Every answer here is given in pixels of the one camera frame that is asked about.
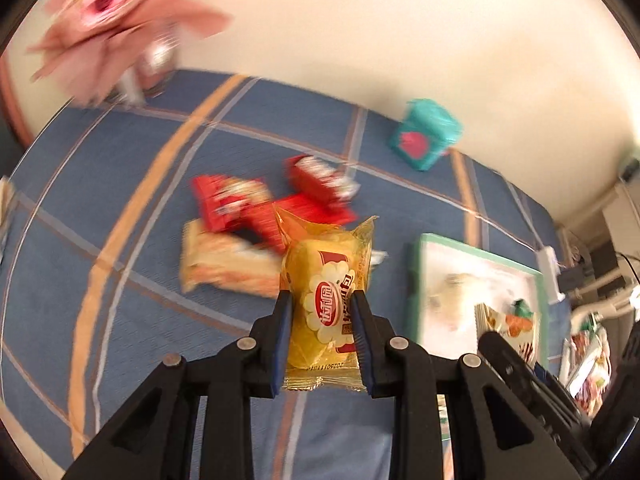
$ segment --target blue tablecloth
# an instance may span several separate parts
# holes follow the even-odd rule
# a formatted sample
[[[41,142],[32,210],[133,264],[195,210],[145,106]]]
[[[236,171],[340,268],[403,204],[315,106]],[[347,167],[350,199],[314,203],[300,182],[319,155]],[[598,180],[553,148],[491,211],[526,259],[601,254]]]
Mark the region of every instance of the blue tablecloth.
[[[406,247],[436,233],[536,268],[535,241],[502,177],[452,150],[426,173],[386,146],[396,122],[257,78],[180,71],[144,109],[64,107],[13,175],[21,192],[0,268],[1,394],[37,444],[66,468],[74,452],[168,352],[192,360],[246,334],[271,300],[200,286],[182,295],[182,226],[198,210],[192,177],[261,177],[292,193],[282,160],[346,162],[353,202],[389,253],[367,294],[402,332]],[[552,219],[522,194],[545,244]],[[548,354],[569,307],[550,307]],[[552,359],[550,368],[557,368]],[[252,404],[258,479],[388,475],[392,403],[321,388]],[[194,461],[198,457],[196,439]]]

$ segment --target flower bouquet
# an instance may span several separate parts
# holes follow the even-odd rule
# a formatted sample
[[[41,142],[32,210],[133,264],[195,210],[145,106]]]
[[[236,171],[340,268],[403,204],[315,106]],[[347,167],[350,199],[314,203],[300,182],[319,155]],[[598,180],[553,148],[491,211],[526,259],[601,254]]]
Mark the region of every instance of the flower bouquet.
[[[230,22],[192,0],[49,0],[47,10],[54,21],[30,48],[44,58],[33,78],[52,75],[84,105],[103,101],[118,83],[140,101],[140,87],[158,83],[153,68],[175,51],[176,26],[204,38]]]

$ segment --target red snack package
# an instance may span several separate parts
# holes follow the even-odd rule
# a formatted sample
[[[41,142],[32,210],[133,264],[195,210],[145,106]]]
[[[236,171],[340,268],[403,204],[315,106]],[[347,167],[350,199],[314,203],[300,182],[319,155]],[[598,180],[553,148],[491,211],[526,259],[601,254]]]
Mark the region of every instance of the red snack package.
[[[210,232],[238,229],[244,225],[242,214],[248,206],[271,201],[271,193],[259,180],[201,175],[195,177],[191,185],[204,225]]]
[[[298,155],[286,161],[291,185],[329,208],[343,208],[360,184],[313,155]]]
[[[286,248],[282,243],[282,236],[276,222],[274,205],[293,213],[303,220],[318,224],[344,225],[358,218],[353,211],[346,207],[328,210],[302,193],[281,198],[273,203],[264,203],[247,208],[244,212],[244,217],[248,226],[280,254],[284,254]]]

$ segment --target black cable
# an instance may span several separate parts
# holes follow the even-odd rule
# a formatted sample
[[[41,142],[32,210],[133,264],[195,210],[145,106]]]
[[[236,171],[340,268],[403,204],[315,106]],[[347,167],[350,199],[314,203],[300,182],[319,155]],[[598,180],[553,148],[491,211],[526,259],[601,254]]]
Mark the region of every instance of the black cable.
[[[626,254],[622,254],[622,253],[616,253],[616,254],[619,256],[622,256],[626,260],[626,262],[629,264],[629,267],[631,268],[631,272],[636,277],[636,282],[638,282],[638,285],[640,285],[640,278],[638,278],[638,275],[636,274],[636,270],[634,269],[634,266],[631,265],[631,262],[629,261],[629,256],[626,256]],[[635,256],[631,256],[631,258],[640,262],[640,260]]]

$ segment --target white power strip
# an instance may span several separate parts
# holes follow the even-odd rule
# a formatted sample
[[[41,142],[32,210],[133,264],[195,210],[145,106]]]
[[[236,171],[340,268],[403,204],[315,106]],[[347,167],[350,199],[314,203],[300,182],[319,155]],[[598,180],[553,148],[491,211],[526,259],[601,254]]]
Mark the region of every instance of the white power strip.
[[[536,260],[538,261],[538,269],[542,273],[546,298],[549,304],[556,304],[564,300],[564,294],[562,294],[558,288],[560,266],[558,265],[554,248],[545,246],[539,251],[536,251]]]

